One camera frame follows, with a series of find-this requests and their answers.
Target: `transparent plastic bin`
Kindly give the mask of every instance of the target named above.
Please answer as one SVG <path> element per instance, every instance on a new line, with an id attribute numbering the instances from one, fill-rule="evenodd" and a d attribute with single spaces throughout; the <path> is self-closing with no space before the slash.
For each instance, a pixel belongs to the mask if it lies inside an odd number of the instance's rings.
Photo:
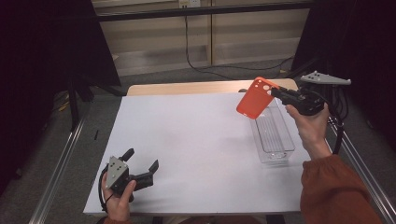
<path id="1" fill-rule="evenodd" d="M 250 120 L 261 162 L 287 161 L 295 149 L 280 105 L 274 99 L 258 118 Z"/>

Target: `white tabletop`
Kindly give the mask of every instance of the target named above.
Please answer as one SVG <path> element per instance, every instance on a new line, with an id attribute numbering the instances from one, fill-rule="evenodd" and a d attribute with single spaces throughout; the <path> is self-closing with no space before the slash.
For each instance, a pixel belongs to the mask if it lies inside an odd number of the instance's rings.
<path id="1" fill-rule="evenodd" d="M 300 210 L 303 161 L 294 120 L 280 111 L 296 146 L 283 165 L 261 163 L 248 118 L 236 112 L 244 93 L 127 96 L 122 99 L 84 213 L 104 214 L 97 181 L 110 156 L 131 175 L 159 160 L 154 186 L 134 193 L 131 213 L 149 216 L 269 214 Z"/>

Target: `human hand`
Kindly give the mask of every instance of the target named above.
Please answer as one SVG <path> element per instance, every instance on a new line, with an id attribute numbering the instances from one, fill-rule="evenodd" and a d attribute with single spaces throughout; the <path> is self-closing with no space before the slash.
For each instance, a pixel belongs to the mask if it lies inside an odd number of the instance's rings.
<path id="1" fill-rule="evenodd" d="M 331 156 L 332 153 L 325 140 L 327 120 L 330 115 L 328 105 L 325 104 L 323 110 L 313 116 L 301 115 L 292 105 L 286 105 L 286 110 L 294 118 L 303 147 L 311 160 Z"/>
<path id="2" fill-rule="evenodd" d="M 108 217 L 115 221 L 128 221 L 130 217 L 129 197 L 134 192 L 136 181 L 131 181 L 121 196 L 113 194 L 112 189 L 106 189 L 107 172 L 102 179 L 102 192 L 105 197 Z"/>

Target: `orange phone case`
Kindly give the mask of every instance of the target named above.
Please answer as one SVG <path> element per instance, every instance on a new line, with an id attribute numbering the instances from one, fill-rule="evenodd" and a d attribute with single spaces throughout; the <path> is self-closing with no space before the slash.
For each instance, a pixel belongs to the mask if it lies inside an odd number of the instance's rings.
<path id="1" fill-rule="evenodd" d="M 256 119 L 274 99 L 271 95 L 272 88 L 279 89 L 279 86 L 263 77 L 256 77 L 236 107 L 236 111 L 250 119 Z"/>

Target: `electrical outlet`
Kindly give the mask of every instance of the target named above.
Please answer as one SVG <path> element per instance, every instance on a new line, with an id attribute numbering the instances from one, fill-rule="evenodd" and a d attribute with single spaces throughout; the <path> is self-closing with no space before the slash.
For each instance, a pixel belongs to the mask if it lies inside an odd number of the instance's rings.
<path id="1" fill-rule="evenodd" d="M 190 0 L 190 7 L 200 7 L 201 0 Z"/>
<path id="2" fill-rule="evenodd" d="M 178 7 L 179 8 L 190 7 L 190 0 L 178 0 Z"/>

